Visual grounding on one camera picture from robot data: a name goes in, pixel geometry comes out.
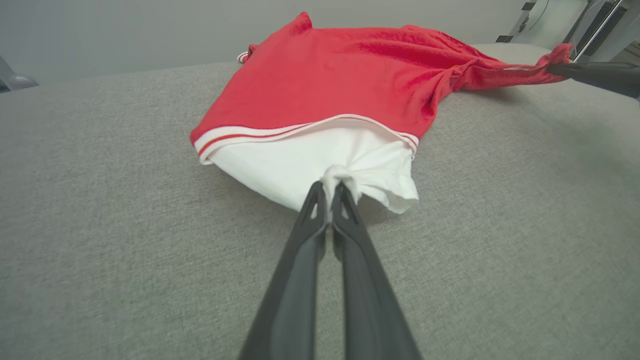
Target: white stripe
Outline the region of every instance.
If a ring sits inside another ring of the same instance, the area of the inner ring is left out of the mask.
[[[361,115],[355,115],[355,114],[341,114],[341,115],[336,115],[334,117],[330,117],[328,119],[324,119],[318,122],[296,124],[296,125],[291,125],[286,127],[278,127],[276,129],[254,129],[252,127],[244,127],[244,126],[216,127],[215,129],[211,129],[206,133],[204,133],[200,138],[198,138],[198,140],[196,140],[193,146],[195,147],[196,151],[199,153],[202,150],[202,148],[205,145],[207,145],[211,140],[220,138],[222,136],[240,135],[240,136],[235,136],[233,138],[219,140],[217,142],[214,142],[210,146],[208,146],[208,148],[206,148],[206,150],[200,155],[200,162],[203,164],[210,164],[211,162],[208,160],[209,155],[211,155],[211,153],[214,152],[216,149],[219,149],[220,147],[223,147],[225,145],[229,145],[232,143],[269,142],[273,140],[278,140],[278,139],[285,138],[285,137],[294,135],[296,133],[299,133],[300,131],[311,129],[316,125],[320,125],[326,122],[331,122],[331,121],[340,120],[340,119],[356,119],[356,120],[363,120],[366,122],[370,122],[372,124],[376,124],[377,126],[380,126],[382,129],[392,133],[393,135],[396,135],[400,140],[404,141],[414,153],[417,150],[417,144],[419,143],[419,139],[415,135],[412,135],[409,133],[403,133],[400,131],[394,131],[378,121],[375,121],[371,118],[364,117]],[[252,136],[265,136],[265,137],[254,138]]]

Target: couch cushion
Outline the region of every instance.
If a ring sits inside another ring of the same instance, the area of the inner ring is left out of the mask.
[[[0,95],[0,358],[237,356],[296,217],[189,144],[239,66]],[[442,102],[419,204],[360,204],[425,359],[640,352],[639,136],[637,101],[574,81]],[[343,356],[341,296],[328,252],[318,359]]]

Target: wall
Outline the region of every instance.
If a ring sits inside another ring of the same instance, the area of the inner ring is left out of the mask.
[[[547,1],[549,2],[547,10],[542,14]],[[586,5],[586,0],[538,0],[529,13],[527,27],[514,36],[511,42],[553,49],[564,40]]]
[[[308,11],[314,26],[416,24],[494,42],[525,0],[0,0],[0,55],[41,85],[217,61]]]

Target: red shirt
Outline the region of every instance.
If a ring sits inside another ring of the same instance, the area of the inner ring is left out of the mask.
[[[227,143],[269,140],[355,114],[417,145],[445,96],[461,88],[562,81],[545,68],[568,63],[570,49],[561,44],[536,65],[510,65],[439,31],[314,29],[303,12],[250,47],[191,142],[202,160]]]

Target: red and white striped trim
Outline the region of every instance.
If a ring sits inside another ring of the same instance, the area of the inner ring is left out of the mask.
[[[236,57],[236,60],[237,60],[239,63],[244,63],[244,61],[246,60],[244,57],[245,57],[245,56],[248,56],[248,55],[249,55],[249,52],[248,52],[248,51],[245,51],[245,52],[243,52],[242,54],[238,55],[238,56]]]
[[[287,127],[279,127],[277,129],[254,129],[244,126],[221,126],[204,133],[198,140],[196,140],[193,146],[195,147],[196,151],[198,151],[200,162],[203,164],[211,164],[211,161],[209,160],[209,156],[211,155],[211,153],[225,145],[243,142],[269,142],[273,140],[279,140],[299,133],[300,131],[310,129],[314,126],[340,119],[356,119],[363,120],[371,124],[376,124],[389,133],[396,135],[398,139],[404,141],[409,146],[409,148],[411,148],[413,153],[415,153],[418,148],[418,143],[420,140],[415,135],[391,130],[389,127],[380,122],[377,122],[368,117],[355,114],[341,114],[317,122],[296,124]]]

